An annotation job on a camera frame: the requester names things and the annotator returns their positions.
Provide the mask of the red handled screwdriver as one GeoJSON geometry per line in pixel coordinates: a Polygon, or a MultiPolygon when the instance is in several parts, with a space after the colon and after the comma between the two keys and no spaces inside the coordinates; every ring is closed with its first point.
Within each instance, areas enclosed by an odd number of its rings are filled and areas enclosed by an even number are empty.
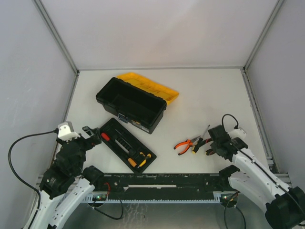
{"type": "Polygon", "coordinates": [[[129,158],[129,150],[119,141],[117,138],[110,138],[105,132],[101,133],[101,137],[105,140],[109,148],[117,155],[125,158],[129,158]]]}

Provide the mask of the black toolbox tray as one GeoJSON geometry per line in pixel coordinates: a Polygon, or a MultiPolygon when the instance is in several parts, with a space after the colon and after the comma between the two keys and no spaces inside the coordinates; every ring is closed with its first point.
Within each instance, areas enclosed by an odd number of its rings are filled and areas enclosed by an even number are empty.
{"type": "Polygon", "coordinates": [[[100,127],[102,141],[135,174],[142,174],[157,155],[115,118],[100,127]]]}

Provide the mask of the yellow black plastic toolbox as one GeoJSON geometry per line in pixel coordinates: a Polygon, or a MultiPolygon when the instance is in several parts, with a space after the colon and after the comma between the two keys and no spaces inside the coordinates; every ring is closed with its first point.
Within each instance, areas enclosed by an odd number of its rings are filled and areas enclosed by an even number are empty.
{"type": "Polygon", "coordinates": [[[104,109],[125,123],[152,134],[179,92],[137,73],[111,78],[96,94],[104,109]]]}

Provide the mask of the yellow black small screwdriver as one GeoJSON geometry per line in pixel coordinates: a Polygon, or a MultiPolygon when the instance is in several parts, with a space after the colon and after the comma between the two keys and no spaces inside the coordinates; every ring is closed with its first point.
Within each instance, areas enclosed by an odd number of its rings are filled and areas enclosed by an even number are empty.
{"type": "Polygon", "coordinates": [[[141,152],[140,154],[144,156],[144,159],[143,159],[143,161],[139,164],[138,168],[142,167],[142,166],[146,163],[146,161],[152,157],[152,155],[151,155],[150,153],[148,153],[147,155],[144,155],[144,153],[141,152]]]}

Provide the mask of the thin metal rod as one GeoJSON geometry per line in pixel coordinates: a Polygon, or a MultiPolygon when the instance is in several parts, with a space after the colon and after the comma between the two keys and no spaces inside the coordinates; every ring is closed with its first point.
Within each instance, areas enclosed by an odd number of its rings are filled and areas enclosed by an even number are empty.
{"type": "Polygon", "coordinates": [[[134,148],[132,147],[132,145],[129,144],[129,142],[127,141],[127,139],[124,137],[124,135],[117,129],[115,129],[115,131],[122,137],[122,139],[126,142],[126,144],[131,148],[131,150],[133,152],[135,152],[134,148]]]}

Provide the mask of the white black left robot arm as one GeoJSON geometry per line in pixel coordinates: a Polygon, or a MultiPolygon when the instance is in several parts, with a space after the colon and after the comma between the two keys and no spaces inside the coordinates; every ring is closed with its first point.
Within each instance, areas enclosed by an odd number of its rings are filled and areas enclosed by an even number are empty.
{"type": "Polygon", "coordinates": [[[61,145],[56,159],[43,174],[40,197],[35,203],[26,229],[61,229],[83,199],[102,186],[104,173],[95,166],[83,168],[86,152],[102,143],[99,128],[84,126],[89,136],[74,132],[71,123],[58,126],[57,143],[61,145]]]}

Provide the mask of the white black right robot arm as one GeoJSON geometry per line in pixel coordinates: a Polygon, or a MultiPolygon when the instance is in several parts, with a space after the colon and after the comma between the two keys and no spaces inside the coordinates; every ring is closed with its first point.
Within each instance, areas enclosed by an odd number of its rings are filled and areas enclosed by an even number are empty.
{"type": "Polygon", "coordinates": [[[228,177],[233,189],[243,193],[264,213],[274,229],[292,229],[305,221],[305,193],[292,188],[266,168],[243,141],[243,129],[235,137],[222,125],[209,129],[211,149],[237,168],[228,177]]]}

